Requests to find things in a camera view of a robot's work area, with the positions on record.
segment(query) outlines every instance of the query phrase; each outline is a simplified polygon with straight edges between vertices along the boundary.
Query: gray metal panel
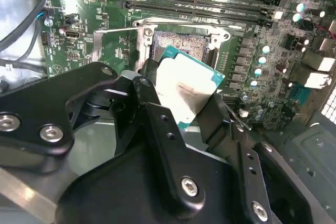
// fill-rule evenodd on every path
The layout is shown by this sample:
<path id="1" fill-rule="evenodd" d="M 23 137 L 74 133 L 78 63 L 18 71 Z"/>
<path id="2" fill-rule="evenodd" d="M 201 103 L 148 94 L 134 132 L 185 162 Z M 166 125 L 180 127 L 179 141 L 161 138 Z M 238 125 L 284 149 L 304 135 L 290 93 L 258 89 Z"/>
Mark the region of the gray metal panel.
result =
<path id="1" fill-rule="evenodd" d="M 286 141 L 279 152 L 336 220 L 336 138 L 316 125 Z"/>
<path id="2" fill-rule="evenodd" d="M 7 36 L 36 5 L 36 0 L 0 0 L 0 40 Z M 10 47 L 0 52 L 1 59 L 17 59 L 28 48 L 34 33 L 35 24 L 32 24 L 27 31 Z M 44 59 L 41 40 L 37 39 L 31 55 L 25 62 L 36 65 L 42 64 Z M 10 88 L 15 88 L 31 80 L 39 79 L 40 73 L 30 70 L 11 69 L 8 71 L 5 67 L 0 67 L 0 77 L 4 78 Z"/>

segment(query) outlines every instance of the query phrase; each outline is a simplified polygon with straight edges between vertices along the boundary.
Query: silver screw head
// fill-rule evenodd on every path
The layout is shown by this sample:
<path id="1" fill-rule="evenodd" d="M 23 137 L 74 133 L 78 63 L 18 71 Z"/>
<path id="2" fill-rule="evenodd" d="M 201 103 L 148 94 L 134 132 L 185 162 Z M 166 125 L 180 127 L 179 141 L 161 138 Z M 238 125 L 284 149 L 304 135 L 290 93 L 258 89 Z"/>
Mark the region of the silver screw head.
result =
<path id="1" fill-rule="evenodd" d="M 267 212 L 266 210 L 262 207 L 261 204 L 259 204 L 256 201 L 252 202 L 252 209 L 253 212 L 256 214 L 256 216 L 258 216 L 258 218 L 263 221 L 266 222 L 268 220 L 268 216 L 267 216 Z"/>
<path id="2" fill-rule="evenodd" d="M 183 178 L 181 181 L 182 189 L 191 197 L 197 195 L 198 189 L 196 183 L 190 178 Z"/>
<path id="3" fill-rule="evenodd" d="M 63 138 L 63 131 L 57 126 L 45 126 L 40 130 L 40 137 L 47 142 L 56 143 Z"/>
<path id="4" fill-rule="evenodd" d="M 43 21 L 43 23 L 44 23 L 44 25 L 45 25 L 46 27 L 52 27 L 53 24 L 54 24 L 54 22 L 53 22 L 52 19 L 50 19 L 50 18 L 45 18 L 45 20 Z"/>
<path id="5" fill-rule="evenodd" d="M 316 139 L 316 143 L 319 147 L 322 147 L 323 146 L 323 141 L 320 140 L 320 139 Z"/>
<path id="6" fill-rule="evenodd" d="M 113 72 L 109 68 L 101 68 L 101 71 L 108 76 L 112 76 Z"/>
<path id="7" fill-rule="evenodd" d="M 14 115 L 2 114 L 0 115 L 0 131 L 9 132 L 14 131 L 20 127 L 21 121 Z"/>
<path id="8" fill-rule="evenodd" d="M 244 129 L 240 124 L 236 124 L 236 127 L 240 132 L 244 132 Z"/>
<path id="9" fill-rule="evenodd" d="M 264 146 L 264 148 L 265 148 L 268 152 L 272 152 L 272 151 L 273 151 L 273 150 L 272 150 L 272 147 L 269 146 L 268 144 L 263 143 L 263 146 Z"/>
<path id="10" fill-rule="evenodd" d="M 150 28 L 145 28 L 145 30 L 143 32 L 145 33 L 146 36 L 152 36 L 153 35 L 153 31 Z"/>

